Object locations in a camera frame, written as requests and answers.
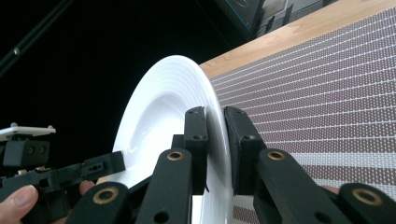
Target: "human finger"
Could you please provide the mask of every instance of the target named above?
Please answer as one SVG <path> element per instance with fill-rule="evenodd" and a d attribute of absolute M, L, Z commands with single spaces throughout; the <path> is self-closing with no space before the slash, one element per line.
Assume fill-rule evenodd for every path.
<path fill-rule="evenodd" d="M 95 186 L 95 184 L 92 181 L 87 181 L 84 180 L 81 182 L 81 184 L 79 185 L 79 193 L 81 195 L 84 195 L 88 190 L 90 190 L 91 188 L 93 188 L 93 186 Z"/>
<path fill-rule="evenodd" d="M 20 223 L 38 200 L 38 192 L 32 185 L 22 187 L 0 203 L 0 223 Z"/>

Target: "brass screw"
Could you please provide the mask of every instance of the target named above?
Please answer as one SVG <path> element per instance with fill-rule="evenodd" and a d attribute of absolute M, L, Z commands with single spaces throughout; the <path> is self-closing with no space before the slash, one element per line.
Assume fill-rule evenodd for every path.
<path fill-rule="evenodd" d="M 169 161 L 179 161 L 184 158 L 184 154 L 179 151 L 169 152 L 166 156 Z"/>
<path fill-rule="evenodd" d="M 268 157 L 274 161 L 283 161 L 285 160 L 285 155 L 278 151 L 270 151 L 268 152 Z"/>
<path fill-rule="evenodd" d="M 378 196 L 378 194 L 368 189 L 353 189 L 352 194 L 353 196 L 355 196 L 355 198 L 363 203 L 367 203 L 373 206 L 379 206 L 382 204 L 382 199 Z"/>
<path fill-rule="evenodd" d="M 109 187 L 97 191 L 93 195 L 93 202 L 97 204 L 111 203 L 119 195 L 119 189 Z"/>

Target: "black bracket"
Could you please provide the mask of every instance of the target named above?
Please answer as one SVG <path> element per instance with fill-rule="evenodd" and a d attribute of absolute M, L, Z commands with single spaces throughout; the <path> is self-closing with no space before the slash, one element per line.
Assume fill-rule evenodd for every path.
<path fill-rule="evenodd" d="M 288 152 L 266 148 L 244 111 L 231 106 L 224 111 L 234 194 L 254 195 L 260 223 L 395 222 L 396 202 L 379 189 L 350 183 L 338 195 L 332 194 L 318 186 Z"/>
<path fill-rule="evenodd" d="M 3 161 L 0 202 L 26 185 L 33 185 L 38 191 L 38 202 L 22 219 L 23 223 L 51 223 L 66 217 L 69 208 L 73 207 L 74 199 L 78 198 L 74 192 L 78 192 L 81 181 L 93 181 L 125 170 L 121 152 L 109 153 L 61 169 L 45 168 L 50 143 L 33 141 L 31 137 L 13 135 L 6 146 L 0 148 L 0 159 Z M 15 175 L 16 169 L 20 170 L 20 174 Z"/>
<path fill-rule="evenodd" d="M 184 134 L 174 135 L 150 177 L 130 189 L 115 182 L 93 187 L 67 223 L 191 223 L 192 195 L 205 191 L 207 140 L 204 108 L 188 110 Z"/>

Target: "black background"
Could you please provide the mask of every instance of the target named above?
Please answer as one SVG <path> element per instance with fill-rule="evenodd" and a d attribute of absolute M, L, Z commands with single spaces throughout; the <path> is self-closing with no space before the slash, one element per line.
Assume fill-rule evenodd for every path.
<path fill-rule="evenodd" d="M 4 1 L 0 55 L 55 5 Z M 75 1 L 0 77 L 0 128 L 47 127 L 49 166 L 111 152 L 123 111 L 141 77 L 160 59 L 203 63 L 243 44 L 211 0 Z"/>

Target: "woven mat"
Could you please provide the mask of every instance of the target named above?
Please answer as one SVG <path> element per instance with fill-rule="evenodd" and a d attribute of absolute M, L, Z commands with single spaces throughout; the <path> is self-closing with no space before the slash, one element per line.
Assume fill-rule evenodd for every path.
<path fill-rule="evenodd" d="M 319 185 L 361 182 L 396 200 L 396 8 L 211 78 L 268 147 Z M 258 223 L 251 197 L 234 223 Z"/>

